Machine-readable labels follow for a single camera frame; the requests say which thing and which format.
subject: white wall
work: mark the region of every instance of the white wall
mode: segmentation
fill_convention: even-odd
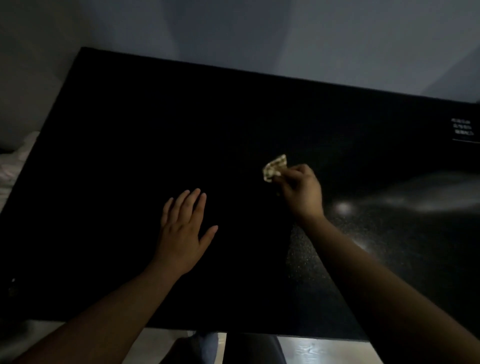
[[[81,45],[474,102],[478,19],[475,0],[3,1],[0,147],[41,126]]]

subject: forearm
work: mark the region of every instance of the forearm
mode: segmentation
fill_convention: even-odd
[[[325,218],[303,224],[325,268],[385,363],[480,362],[480,343]]]
[[[15,363],[121,363],[177,278],[162,267],[149,267]]]

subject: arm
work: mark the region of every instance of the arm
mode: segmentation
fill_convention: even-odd
[[[45,337],[14,363],[121,363],[175,282],[190,271],[218,226],[198,239],[206,195],[182,193],[163,208],[155,256],[143,273]]]
[[[307,165],[281,173],[275,182],[384,363],[480,363],[480,341],[324,217]]]

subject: glossy black surface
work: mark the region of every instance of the glossy black surface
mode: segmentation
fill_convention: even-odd
[[[366,339],[262,180],[285,153],[340,229],[479,336],[480,144],[452,119],[480,133],[477,105],[82,49],[0,215],[8,306],[72,317],[200,187],[219,231],[150,325]]]

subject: white floor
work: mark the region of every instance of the white floor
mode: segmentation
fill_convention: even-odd
[[[8,363],[42,337],[59,327],[61,322],[27,322],[24,334],[0,343],[0,363]],[[145,328],[133,344],[124,364],[158,364],[173,342],[188,336],[187,331]],[[215,364],[221,364],[227,334],[219,333]],[[369,342],[278,337],[288,364],[381,364]]]

